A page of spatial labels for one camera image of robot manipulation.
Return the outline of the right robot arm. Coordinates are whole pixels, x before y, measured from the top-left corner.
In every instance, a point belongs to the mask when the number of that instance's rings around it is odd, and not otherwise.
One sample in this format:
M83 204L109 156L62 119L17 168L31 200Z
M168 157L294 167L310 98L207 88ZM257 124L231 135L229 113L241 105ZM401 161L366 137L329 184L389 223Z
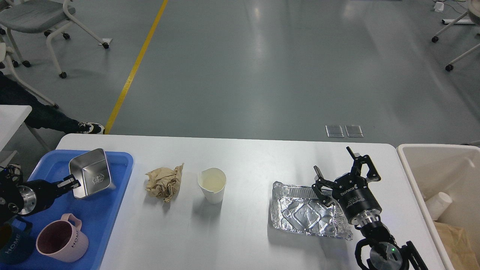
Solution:
M329 207L340 205L349 224L361 231L363 239L355 246L355 261L363 270L426 270L427 265L411 241L399 247L389 229L382 223L382 208L368 184L381 179L369 155L353 153L351 170L334 181L323 178L317 166L312 190L319 202Z

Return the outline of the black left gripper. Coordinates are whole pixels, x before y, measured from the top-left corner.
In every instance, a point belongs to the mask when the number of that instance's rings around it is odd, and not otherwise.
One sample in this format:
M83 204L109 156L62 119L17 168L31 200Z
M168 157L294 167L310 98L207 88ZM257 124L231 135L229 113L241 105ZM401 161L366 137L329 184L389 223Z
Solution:
M65 194L81 186L74 175L63 178L63 181L50 183L45 180L34 180L17 186L23 198L24 206L19 211L21 216L29 216L50 208L59 194Z

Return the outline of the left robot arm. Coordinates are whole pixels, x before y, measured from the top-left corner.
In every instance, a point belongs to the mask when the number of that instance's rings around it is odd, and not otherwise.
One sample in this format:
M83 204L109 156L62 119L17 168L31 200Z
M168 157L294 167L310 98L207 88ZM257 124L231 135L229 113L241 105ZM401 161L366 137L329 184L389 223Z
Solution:
M3 224L14 216L31 216L47 210L57 198L81 186L72 174L53 183L43 179L24 181L23 176L14 173L13 169L2 167L0 222Z

